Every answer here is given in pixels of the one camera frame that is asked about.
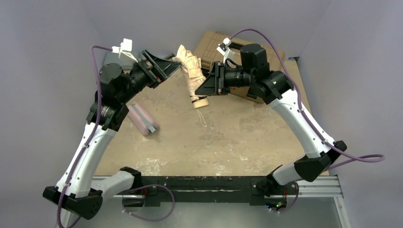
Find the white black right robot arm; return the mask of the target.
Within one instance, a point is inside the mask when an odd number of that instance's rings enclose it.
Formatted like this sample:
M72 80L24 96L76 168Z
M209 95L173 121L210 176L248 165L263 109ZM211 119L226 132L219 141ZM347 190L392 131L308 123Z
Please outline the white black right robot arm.
M282 165L267 178L272 186L290 182L313 182L347 149L343 141L335 141L315 121L310 112L299 105L298 92L281 71L272 71L266 50L259 44L240 48L241 65L231 68L216 61L206 80L195 90L196 95L226 95L232 87L249 87L265 104L274 109L287 123L301 143L305 155L288 165Z

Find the beige umbrella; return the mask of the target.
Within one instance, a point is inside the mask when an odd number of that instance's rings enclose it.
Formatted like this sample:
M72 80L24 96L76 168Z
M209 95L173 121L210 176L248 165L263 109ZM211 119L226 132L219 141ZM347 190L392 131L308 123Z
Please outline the beige umbrella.
M207 127L203 114L200 109L210 105L210 102L205 95L196 95L196 89L206 81L206 77L202 73L201 59L196 57L184 45L179 45L173 61L181 63L181 72L185 79L189 97L193 108L199 115L200 123L203 127Z

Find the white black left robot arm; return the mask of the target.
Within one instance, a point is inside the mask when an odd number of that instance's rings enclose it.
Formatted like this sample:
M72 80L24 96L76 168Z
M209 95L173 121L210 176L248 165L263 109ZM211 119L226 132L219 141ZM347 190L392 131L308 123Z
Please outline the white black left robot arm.
M43 191L43 197L57 206L57 222L62 228L79 219L92 219L103 203L118 193L143 188L141 173L129 167L99 183L92 182L106 148L129 112L127 102L146 87L156 88L181 67L180 62L146 50L142 55L130 72L118 63L108 63L97 74L95 101L77 151L61 179Z

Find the pink umbrella case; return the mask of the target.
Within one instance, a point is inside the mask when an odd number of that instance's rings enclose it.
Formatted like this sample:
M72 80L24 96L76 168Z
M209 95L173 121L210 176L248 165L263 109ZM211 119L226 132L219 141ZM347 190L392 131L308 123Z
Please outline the pink umbrella case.
M138 103L134 102L127 107L127 116L143 136L154 133L159 128L157 121Z

